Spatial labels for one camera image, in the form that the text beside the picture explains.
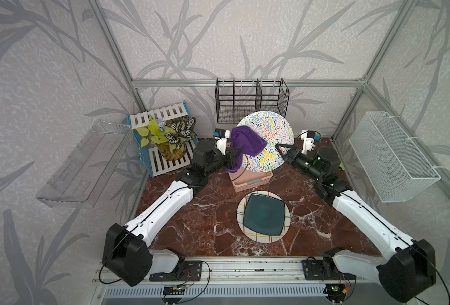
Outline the teal square plate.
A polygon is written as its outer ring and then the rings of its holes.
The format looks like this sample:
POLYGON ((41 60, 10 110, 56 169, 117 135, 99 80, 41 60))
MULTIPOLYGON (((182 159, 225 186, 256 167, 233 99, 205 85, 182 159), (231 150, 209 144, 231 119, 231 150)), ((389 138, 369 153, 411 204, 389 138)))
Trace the teal square plate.
POLYGON ((267 236, 280 236, 284 229, 286 206, 280 199, 254 193, 246 202, 243 224, 267 236))

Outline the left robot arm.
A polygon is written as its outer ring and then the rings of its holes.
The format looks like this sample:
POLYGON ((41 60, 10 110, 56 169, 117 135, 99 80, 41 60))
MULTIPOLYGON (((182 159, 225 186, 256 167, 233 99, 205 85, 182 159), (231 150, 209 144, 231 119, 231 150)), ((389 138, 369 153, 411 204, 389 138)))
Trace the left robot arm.
POLYGON ((144 212, 125 225, 113 224, 105 235, 102 266, 130 287, 147 275, 176 274, 183 258, 171 250, 151 250, 163 226, 208 184, 209 176, 221 169, 234 169, 242 149, 227 147, 226 139, 201 141, 195 147, 191 164, 180 171, 169 188, 144 212))

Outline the white plaid striped round plate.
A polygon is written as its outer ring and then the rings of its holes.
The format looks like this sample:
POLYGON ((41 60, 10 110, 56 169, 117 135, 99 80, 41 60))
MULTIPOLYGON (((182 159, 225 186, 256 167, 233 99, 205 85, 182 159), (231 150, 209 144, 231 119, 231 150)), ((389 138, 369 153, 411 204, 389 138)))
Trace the white plaid striped round plate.
POLYGON ((258 243, 274 243, 288 233, 291 213, 278 195, 269 191, 254 191, 238 204, 236 220, 249 239, 258 243))

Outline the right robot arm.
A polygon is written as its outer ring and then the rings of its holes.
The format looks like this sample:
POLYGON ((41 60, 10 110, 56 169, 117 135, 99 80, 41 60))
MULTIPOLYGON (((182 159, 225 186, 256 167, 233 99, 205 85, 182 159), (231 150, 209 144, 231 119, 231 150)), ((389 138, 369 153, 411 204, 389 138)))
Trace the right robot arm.
POLYGON ((436 252, 426 240, 415 240, 398 230, 368 206, 336 170, 340 159, 335 149, 321 147, 310 158, 292 144, 276 144, 283 161, 315 180, 316 194, 347 217, 375 245, 379 258, 350 250, 331 250, 335 269, 382 286, 394 300, 406 303, 433 287, 442 275, 436 268, 436 252))

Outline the purple microfiber cloth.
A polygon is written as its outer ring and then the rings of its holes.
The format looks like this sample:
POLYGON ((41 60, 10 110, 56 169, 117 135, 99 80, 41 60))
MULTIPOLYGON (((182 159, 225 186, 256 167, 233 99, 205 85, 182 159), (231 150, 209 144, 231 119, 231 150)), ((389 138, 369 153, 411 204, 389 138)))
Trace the purple microfiber cloth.
MULTIPOLYGON (((266 148, 268 142, 250 127, 238 126, 231 131, 231 144, 233 148, 241 148, 244 154, 255 157, 266 148)), ((237 171, 238 170, 226 170, 226 172, 229 173, 237 171)))

